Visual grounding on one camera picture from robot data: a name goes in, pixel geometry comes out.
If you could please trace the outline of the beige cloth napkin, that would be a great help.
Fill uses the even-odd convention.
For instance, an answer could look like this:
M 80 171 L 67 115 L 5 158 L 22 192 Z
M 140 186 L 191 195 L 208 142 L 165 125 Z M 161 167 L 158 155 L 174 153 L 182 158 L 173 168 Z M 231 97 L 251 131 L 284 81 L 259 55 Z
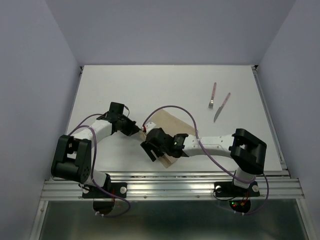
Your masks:
M 154 123 L 156 128 L 162 128 L 166 134 L 172 137 L 176 134 L 196 135 L 193 126 L 190 126 L 184 121 L 171 115 L 164 109 L 161 109 L 153 114 L 150 119 L 147 120 L 145 125 L 147 126 L 149 122 Z M 139 131 L 138 134 L 142 141 L 146 140 L 146 134 L 144 132 Z M 160 162 L 166 169 L 170 168 L 177 160 L 177 158 L 168 156 L 167 154 L 157 158 L 157 161 Z

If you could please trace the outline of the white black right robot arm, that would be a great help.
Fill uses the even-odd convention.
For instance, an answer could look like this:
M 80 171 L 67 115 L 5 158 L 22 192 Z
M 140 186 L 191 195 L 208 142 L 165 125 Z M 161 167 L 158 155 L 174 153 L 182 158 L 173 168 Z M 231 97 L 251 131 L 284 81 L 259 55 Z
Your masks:
M 164 155 L 176 159 L 206 155 L 220 169 L 227 172 L 213 157 L 234 160 L 238 168 L 232 175 L 230 189 L 235 195 L 246 192 L 256 176 L 264 173 L 267 151 L 264 141 L 243 128 L 237 128 L 235 133 L 229 135 L 206 137 L 187 133 L 171 136 L 162 128 L 153 128 L 147 132 L 140 146 L 153 162 Z

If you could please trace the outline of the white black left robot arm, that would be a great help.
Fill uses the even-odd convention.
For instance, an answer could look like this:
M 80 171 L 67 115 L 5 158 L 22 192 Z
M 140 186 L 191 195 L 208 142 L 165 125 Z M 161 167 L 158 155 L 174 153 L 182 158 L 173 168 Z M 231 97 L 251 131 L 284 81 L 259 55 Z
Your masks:
M 100 197 L 111 193 L 111 180 L 107 173 L 95 170 L 96 145 L 116 132 L 126 136 L 138 133 L 135 121 L 119 114 L 99 115 L 91 125 L 81 122 L 75 130 L 59 137 L 54 153 L 51 175 L 81 185 L 94 186 Z

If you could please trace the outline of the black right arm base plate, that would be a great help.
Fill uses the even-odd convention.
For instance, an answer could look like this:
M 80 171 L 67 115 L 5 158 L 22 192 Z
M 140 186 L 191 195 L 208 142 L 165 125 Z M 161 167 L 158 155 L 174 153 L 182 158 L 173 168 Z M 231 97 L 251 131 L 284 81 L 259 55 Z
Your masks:
M 259 197 L 260 189 L 254 181 L 248 188 L 235 186 L 232 181 L 217 181 L 214 183 L 214 192 L 217 198 Z

